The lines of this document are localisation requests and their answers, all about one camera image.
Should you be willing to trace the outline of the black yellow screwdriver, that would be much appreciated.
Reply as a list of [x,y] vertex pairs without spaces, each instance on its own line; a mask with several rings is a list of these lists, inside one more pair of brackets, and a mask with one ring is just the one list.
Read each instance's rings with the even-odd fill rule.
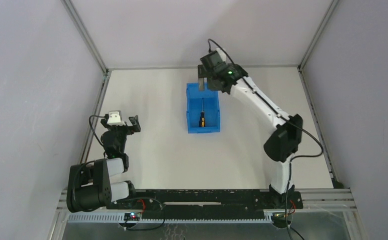
[[201,111],[200,111],[199,127],[200,128],[205,127],[204,98],[201,99]]

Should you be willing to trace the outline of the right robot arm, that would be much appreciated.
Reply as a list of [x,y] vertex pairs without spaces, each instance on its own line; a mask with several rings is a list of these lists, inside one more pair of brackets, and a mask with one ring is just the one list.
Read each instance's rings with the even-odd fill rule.
[[267,97],[248,73],[238,64],[223,63],[217,71],[208,71],[199,64],[199,79],[206,79],[207,88],[236,98],[264,123],[269,138],[263,145],[266,155],[275,163],[269,191],[272,198],[283,201],[295,190],[290,182],[291,161],[302,140],[303,119],[289,115]]

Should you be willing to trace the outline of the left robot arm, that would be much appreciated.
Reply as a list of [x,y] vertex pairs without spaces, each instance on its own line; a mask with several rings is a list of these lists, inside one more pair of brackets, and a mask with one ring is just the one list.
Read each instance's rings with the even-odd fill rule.
[[106,131],[101,136],[93,136],[103,147],[103,158],[70,167],[66,205],[72,213],[92,212],[136,195],[131,181],[112,183],[110,179],[129,169],[125,145],[129,135],[141,131],[139,117],[129,117],[131,125],[122,121],[115,113],[108,113],[99,119]]

